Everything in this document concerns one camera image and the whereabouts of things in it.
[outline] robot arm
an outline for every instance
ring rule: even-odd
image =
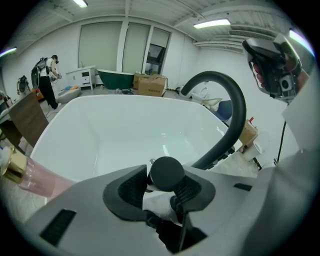
[[[291,103],[300,89],[302,65],[289,42],[249,38],[242,43],[259,90]]]

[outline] ceiling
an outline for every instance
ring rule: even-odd
[[[20,54],[46,34],[69,23],[101,16],[141,17],[189,35],[202,48],[242,53],[248,37],[272,40],[294,24],[271,0],[86,0],[80,8],[73,0],[44,0],[25,18],[8,42]],[[231,25],[202,29],[196,23],[228,18]]]

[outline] black knob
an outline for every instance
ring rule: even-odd
[[[171,192],[178,188],[185,177],[185,170],[178,160],[163,156],[151,166],[147,184],[148,190]]]
[[[282,87],[283,87],[283,89],[288,89],[288,87],[289,87],[288,81],[283,80],[283,81],[282,81]]]

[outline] blue chair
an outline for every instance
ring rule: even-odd
[[[232,116],[231,100],[224,100],[219,102],[217,111],[210,110],[222,122],[228,121]]]

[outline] black pants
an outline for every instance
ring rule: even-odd
[[[49,76],[40,76],[39,90],[45,98],[46,102],[55,110],[58,107],[54,90],[52,90]]]

